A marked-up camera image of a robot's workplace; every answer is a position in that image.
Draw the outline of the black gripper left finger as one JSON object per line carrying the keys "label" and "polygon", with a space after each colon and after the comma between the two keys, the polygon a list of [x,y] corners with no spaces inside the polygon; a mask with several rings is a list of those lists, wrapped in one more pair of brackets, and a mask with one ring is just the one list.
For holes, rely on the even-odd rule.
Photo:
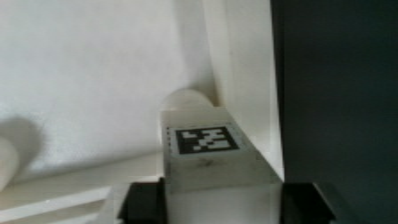
{"label": "black gripper left finger", "polygon": [[116,218],[122,224],[166,224],[161,184],[132,183]]}

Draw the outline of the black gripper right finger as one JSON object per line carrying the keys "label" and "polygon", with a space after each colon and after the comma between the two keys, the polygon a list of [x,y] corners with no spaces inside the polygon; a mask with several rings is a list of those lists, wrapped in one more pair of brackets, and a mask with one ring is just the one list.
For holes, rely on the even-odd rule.
{"label": "black gripper right finger", "polygon": [[280,224],[330,224],[335,214],[312,183],[283,183]]}

